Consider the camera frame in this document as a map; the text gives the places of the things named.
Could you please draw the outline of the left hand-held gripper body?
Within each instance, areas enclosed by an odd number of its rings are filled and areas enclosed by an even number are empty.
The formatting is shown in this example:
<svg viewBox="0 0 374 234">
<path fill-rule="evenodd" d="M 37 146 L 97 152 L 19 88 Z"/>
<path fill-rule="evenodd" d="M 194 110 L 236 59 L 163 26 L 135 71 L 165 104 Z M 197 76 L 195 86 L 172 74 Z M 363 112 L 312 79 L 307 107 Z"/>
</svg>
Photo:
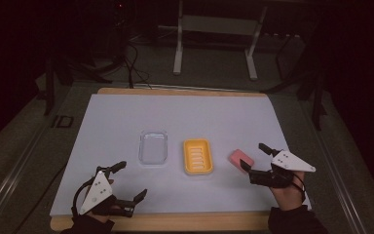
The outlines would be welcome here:
<svg viewBox="0 0 374 234">
<path fill-rule="evenodd" d="M 77 193 L 80 193 L 84 188 L 89 187 L 81 208 L 77 210 L 78 215 L 93 212 L 96 215 L 132 217 L 133 202 L 118 200 L 113 195 L 109 176 L 115 173 L 108 172 L 107 168 L 98 167 L 95 176 L 85 182 L 77 191 Z"/>
</svg>

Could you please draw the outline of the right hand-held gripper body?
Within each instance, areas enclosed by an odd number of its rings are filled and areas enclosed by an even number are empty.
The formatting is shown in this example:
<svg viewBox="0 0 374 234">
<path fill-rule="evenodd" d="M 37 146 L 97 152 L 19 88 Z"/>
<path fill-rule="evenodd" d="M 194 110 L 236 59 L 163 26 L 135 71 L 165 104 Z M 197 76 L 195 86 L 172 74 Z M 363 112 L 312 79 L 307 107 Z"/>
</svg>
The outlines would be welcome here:
<svg viewBox="0 0 374 234">
<path fill-rule="evenodd" d="M 272 188 L 286 188 L 293 184 L 296 178 L 295 172 L 314 173 L 316 168 L 290 151 L 263 149 L 263 152 L 272 157 L 269 171 L 248 170 L 249 181 L 252 184 L 263 185 Z"/>
</svg>

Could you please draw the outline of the pink soap bar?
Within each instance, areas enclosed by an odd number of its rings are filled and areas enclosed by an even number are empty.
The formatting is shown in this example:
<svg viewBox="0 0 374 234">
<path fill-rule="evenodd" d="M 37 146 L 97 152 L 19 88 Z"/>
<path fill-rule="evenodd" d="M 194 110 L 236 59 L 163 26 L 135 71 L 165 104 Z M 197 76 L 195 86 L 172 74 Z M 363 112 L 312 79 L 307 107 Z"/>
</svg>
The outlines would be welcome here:
<svg viewBox="0 0 374 234">
<path fill-rule="evenodd" d="M 244 173 L 244 169 L 241 166 L 241 161 L 246 162 L 250 167 L 254 165 L 254 160 L 247 156 L 244 152 L 239 149 L 233 151 L 228 157 L 230 163 Z"/>
</svg>

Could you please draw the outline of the person's left hand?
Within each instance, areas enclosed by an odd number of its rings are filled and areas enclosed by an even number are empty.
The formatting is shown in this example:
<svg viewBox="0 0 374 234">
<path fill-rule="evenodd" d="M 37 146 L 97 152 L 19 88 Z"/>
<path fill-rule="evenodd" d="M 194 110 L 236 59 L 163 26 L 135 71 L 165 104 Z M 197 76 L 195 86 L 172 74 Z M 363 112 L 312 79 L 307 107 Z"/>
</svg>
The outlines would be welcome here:
<svg viewBox="0 0 374 234">
<path fill-rule="evenodd" d="M 93 212 L 89 212 L 88 216 L 102 223 L 106 223 L 107 221 L 110 220 L 110 215 L 101 215 L 101 214 L 94 214 Z"/>
</svg>

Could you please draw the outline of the person's right hand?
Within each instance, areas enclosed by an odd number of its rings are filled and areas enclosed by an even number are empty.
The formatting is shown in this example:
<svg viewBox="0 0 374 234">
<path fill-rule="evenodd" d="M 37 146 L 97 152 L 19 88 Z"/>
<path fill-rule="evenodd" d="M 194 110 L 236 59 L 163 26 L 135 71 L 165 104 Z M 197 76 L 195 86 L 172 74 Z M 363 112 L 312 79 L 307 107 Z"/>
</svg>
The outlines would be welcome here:
<svg viewBox="0 0 374 234">
<path fill-rule="evenodd" d="M 291 185 L 285 188 L 271 188 L 271 192 L 282 211 L 291 211 L 302 206 L 304 177 L 305 174 L 303 172 L 295 172 Z"/>
</svg>

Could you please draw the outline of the clear plastic tray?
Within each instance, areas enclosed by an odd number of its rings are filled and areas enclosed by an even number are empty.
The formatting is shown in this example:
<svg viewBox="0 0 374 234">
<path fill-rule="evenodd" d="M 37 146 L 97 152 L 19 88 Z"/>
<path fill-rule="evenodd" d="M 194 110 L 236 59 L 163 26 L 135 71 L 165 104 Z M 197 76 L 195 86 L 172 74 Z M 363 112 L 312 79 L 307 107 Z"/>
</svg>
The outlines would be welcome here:
<svg viewBox="0 0 374 234">
<path fill-rule="evenodd" d="M 167 133 L 165 131 L 143 131 L 139 143 L 139 162 L 147 166 L 160 166 L 166 162 L 167 157 Z"/>
</svg>

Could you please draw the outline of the yellow soap dish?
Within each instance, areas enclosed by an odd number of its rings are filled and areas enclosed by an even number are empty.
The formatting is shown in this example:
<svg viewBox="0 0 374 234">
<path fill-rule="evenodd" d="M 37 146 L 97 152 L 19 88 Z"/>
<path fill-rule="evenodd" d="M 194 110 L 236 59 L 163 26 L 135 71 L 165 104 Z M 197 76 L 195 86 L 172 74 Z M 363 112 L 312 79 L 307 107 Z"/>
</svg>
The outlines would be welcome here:
<svg viewBox="0 0 374 234">
<path fill-rule="evenodd" d="M 208 175 L 213 171 L 210 144 L 205 138 L 190 138 L 183 142 L 184 170 L 190 176 Z"/>
</svg>

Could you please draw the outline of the black stand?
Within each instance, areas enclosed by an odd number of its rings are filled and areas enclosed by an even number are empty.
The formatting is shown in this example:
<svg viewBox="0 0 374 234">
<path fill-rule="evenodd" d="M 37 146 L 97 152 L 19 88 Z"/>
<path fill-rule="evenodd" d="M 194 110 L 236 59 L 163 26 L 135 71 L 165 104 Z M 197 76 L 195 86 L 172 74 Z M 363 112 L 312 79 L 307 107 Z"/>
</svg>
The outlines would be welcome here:
<svg viewBox="0 0 374 234">
<path fill-rule="evenodd" d="M 74 82 L 72 69 L 82 73 L 90 80 L 110 84 L 109 80 L 100 77 L 73 58 L 64 55 L 49 57 L 45 62 L 45 89 L 38 94 L 38 98 L 46 102 L 45 115 L 49 115 L 55 106 L 55 77 L 61 85 L 71 86 Z"/>
<path fill-rule="evenodd" d="M 324 69 L 318 53 L 312 46 L 312 41 L 305 43 L 305 49 L 294 67 L 287 73 L 286 78 L 278 85 L 262 90 L 261 93 L 274 94 L 296 83 L 299 84 L 299 89 L 296 92 L 299 100 L 308 100 L 310 97 L 313 97 L 312 122 L 316 130 L 320 131 L 320 117 L 326 114 L 321 103 L 324 86 Z"/>
</svg>

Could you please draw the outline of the white table mat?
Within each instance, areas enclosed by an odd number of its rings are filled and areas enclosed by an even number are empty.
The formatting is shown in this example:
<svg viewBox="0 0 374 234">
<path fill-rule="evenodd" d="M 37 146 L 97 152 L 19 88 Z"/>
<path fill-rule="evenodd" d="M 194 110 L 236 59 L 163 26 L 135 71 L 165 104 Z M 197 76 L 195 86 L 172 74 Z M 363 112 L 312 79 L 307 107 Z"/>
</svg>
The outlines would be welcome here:
<svg viewBox="0 0 374 234">
<path fill-rule="evenodd" d="M 163 165 L 139 162 L 143 131 L 167 133 L 168 157 Z M 208 140 L 213 159 L 209 175 L 185 173 L 183 142 L 190 138 Z M 75 192 L 96 168 L 121 161 L 127 165 L 113 176 L 114 193 L 127 200 L 147 189 L 135 209 L 139 214 L 267 211 L 276 203 L 271 191 L 251 184 L 228 160 L 239 149 L 254 160 L 255 169 L 268 170 L 271 158 L 259 150 L 259 143 L 287 147 L 267 97 L 94 95 L 51 214 L 70 214 Z"/>
</svg>

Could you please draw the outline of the white metal stand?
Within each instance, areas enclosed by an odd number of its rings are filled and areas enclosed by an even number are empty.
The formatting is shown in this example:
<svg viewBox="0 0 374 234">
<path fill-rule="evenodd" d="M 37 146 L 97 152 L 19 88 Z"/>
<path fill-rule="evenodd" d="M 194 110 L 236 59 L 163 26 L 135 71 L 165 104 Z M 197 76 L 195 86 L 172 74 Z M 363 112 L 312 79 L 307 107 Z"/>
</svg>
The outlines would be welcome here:
<svg viewBox="0 0 374 234">
<path fill-rule="evenodd" d="M 244 49 L 244 57 L 249 79 L 255 81 L 258 74 L 253 54 L 256 44 L 261 36 L 261 29 L 267 15 L 268 7 L 262 6 L 257 19 L 229 19 L 208 16 L 186 15 L 184 13 L 184 1 L 177 0 L 177 26 L 176 26 L 176 47 L 172 73 L 180 75 L 183 61 L 183 32 L 204 32 L 216 34 L 233 34 L 250 36 L 252 41 Z"/>
</svg>

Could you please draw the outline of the metal floor rail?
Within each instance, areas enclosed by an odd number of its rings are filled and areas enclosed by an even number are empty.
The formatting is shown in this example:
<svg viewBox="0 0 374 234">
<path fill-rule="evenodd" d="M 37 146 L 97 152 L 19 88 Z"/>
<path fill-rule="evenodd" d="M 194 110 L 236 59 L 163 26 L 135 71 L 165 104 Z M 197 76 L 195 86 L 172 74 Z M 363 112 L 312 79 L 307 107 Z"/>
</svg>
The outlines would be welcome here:
<svg viewBox="0 0 374 234">
<path fill-rule="evenodd" d="M 304 116 L 308 123 L 310 124 L 316 141 L 319 144 L 320 151 L 322 153 L 322 158 L 325 162 L 326 170 L 330 176 L 330 180 L 335 189 L 336 195 L 338 197 L 339 203 L 345 214 L 347 222 L 350 225 L 353 234 L 368 234 L 366 228 L 363 225 L 361 218 L 358 215 L 352 196 L 346 186 L 344 180 L 342 179 L 335 161 L 326 145 L 326 142 L 320 131 L 316 129 L 313 120 L 310 117 L 309 108 L 305 104 L 301 104 Z"/>
<path fill-rule="evenodd" d="M 2 234 L 54 234 L 49 212 L 62 165 L 51 166 L 46 156 L 50 132 L 32 136 L 0 184 Z"/>
</svg>

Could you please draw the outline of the black floor bracket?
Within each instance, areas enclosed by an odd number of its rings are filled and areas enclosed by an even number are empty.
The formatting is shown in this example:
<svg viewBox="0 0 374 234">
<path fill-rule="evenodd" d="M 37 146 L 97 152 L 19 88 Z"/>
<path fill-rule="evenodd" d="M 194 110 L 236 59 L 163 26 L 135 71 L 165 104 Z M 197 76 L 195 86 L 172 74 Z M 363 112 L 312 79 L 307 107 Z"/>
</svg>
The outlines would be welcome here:
<svg viewBox="0 0 374 234">
<path fill-rule="evenodd" d="M 57 115 L 53 120 L 52 128 L 71 128 L 74 123 L 73 116 Z"/>
</svg>

